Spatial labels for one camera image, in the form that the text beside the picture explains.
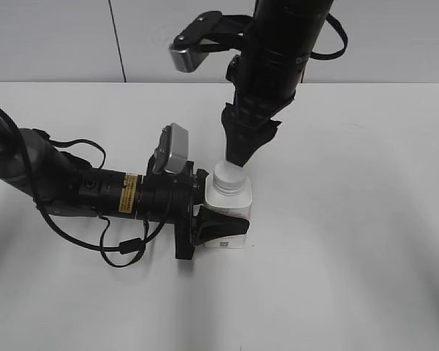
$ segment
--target black cable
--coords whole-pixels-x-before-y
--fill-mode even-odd
[[[106,158],[105,150],[101,145],[99,145],[98,143],[95,143],[94,141],[91,141],[88,139],[75,139],[75,140],[66,141],[66,142],[55,141],[55,140],[49,139],[48,141],[52,146],[55,146],[57,148],[69,148],[70,146],[74,146],[76,144],[87,144],[87,145],[93,146],[94,148],[97,148],[99,151],[102,152],[102,162],[98,168],[102,169],[102,167],[104,167],[105,158]]]
[[[115,264],[114,262],[112,262],[109,259],[109,257],[106,254],[107,250],[104,247],[104,237],[105,237],[105,234],[106,234],[106,232],[108,231],[108,229],[110,227],[110,220],[109,220],[109,218],[107,218],[107,217],[105,217],[105,216],[103,216],[101,214],[99,214],[99,218],[103,219],[103,220],[105,220],[107,222],[104,230],[102,231],[101,237],[100,237],[100,253],[101,253],[101,256],[102,256],[103,260],[108,265],[110,265],[110,266],[112,266],[114,268],[124,268],[124,267],[128,267],[129,265],[132,265],[132,264],[138,262],[142,258],[143,254],[145,253],[145,250],[146,250],[146,245],[145,244],[140,245],[140,249],[138,250],[137,254],[128,263],[125,263],[123,265],[117,265],[117,264]]]
[[[343,49],[340,49],[334,53],[315,53],[312,51],[310,54],[311,59],[321,60],[321,61],[338,59],[340,56],[342,56],[345,53],[348,47],[348,35],[343,29],[342,24],[334,16],[330,14],[327,15],[326,20],[330,24],[330,26],[337,32],[339,37],[342,39]]]
[[[101,254],[103,260],[108,265],[110,265],[114,268],[125,268],[125,267],[128,267],[129,265],[133,265],[134,263],[138,262],[143,257],[143,254],[145,253],[146,244],[149,243],[150,241],[152,241],[154,238],[156,238],[158,236],[158,234],[160,234],[162,228],[164,227],[166,221],[168,220],[171,200],[172,200],[172,191],[169,191],[169,200],[168,200],[168,205],[166,206],[166,212],[164,213],[164,216],[161,219],[161,222],[157,225],[156,229],[150,235],[148,235],[148,232],[149,232],[148,219],[146,217],[144,218],[143,226],[145,228],[145,234],[143,236],[143,240],[141,241],[140,239],[132,239],[131,241],[128,241],[128,242],[132,242],[132,243],[136,244],[139,247],[139,250],[138,250],[137,254],[128,263],[125,263],[123,265],[118,265],[118,264],[112,262],[106,254],[107,250],[104,247],[104,238],[105,238],[106,232],[108,231],[108,229],[110,227],[110,220],[109,220],[109,218],[103,216],[102,214],[98,214],[98,217],[100,219],[105,220],[107,222],[104,230],[101,233],[101,237],[100,237],[100,254]]]

